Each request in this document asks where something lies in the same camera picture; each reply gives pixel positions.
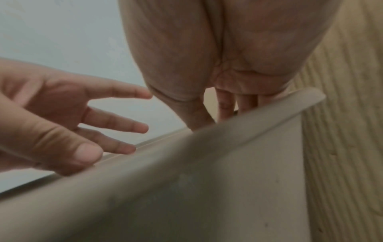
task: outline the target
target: wood grain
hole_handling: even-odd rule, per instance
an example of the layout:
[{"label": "wood grain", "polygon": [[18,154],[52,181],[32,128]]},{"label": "wood grain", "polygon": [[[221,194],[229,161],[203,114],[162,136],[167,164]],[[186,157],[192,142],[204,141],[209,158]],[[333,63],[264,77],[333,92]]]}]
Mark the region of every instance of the wood grain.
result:
[{"label": "wood grain", "polygon": [[328,96],[304,115],[314,242],[383,242],[383,1],[347,0],[294,82]]}]

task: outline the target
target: human hand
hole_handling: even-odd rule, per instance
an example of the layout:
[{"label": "human hand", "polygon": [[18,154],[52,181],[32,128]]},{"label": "human hand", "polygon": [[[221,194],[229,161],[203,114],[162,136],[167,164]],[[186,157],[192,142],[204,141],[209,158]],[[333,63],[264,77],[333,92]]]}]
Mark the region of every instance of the human hand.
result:
[{"label": "human hand", "polygon": [[119,0],[131,53],[149,89],[192,130],[286,93],[340,0]]},{"label": "human hand", "polygon": [[146,133],[146,124],[88,106],[92,99],[143,98],[144,87],[0,59],[0,171],[34,167],[71,175],[104,152],[130,154],[135,146],[80,123]]}]

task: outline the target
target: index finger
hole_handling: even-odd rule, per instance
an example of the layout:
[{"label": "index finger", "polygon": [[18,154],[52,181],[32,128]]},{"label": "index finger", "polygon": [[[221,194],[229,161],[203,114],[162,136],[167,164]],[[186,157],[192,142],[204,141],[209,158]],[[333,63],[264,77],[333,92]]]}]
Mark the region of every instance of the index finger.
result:
[{"label": "index finger", "polygon": [[142,98],[151,99],[153,95],[146,88],[107,78],[75,75],[71,80],[81,84],[89,99],[100,98]]}]

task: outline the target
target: fingernail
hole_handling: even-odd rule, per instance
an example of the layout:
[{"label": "fingernail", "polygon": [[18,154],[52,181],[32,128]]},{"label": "fingernail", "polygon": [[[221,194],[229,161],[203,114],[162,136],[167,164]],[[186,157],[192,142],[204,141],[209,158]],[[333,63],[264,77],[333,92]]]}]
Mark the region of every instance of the fingernail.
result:
[{"label": "fingernail", "polygon": [[77,148],[73,154],[73,159],[78,162],[94,163],[102,157],[103,153],[101,147],[84,143]]}]

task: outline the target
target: wooden surface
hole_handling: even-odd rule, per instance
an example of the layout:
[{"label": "wooden surface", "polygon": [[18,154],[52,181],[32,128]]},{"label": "wooden surface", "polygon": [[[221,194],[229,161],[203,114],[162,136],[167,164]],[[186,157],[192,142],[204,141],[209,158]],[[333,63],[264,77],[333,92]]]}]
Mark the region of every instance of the wooden surface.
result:
[{"label": "wooden surface", "polygon": [[383,0],[346,0],[295,80],[327,100],[304,115],[314,242],[383,241]]}]

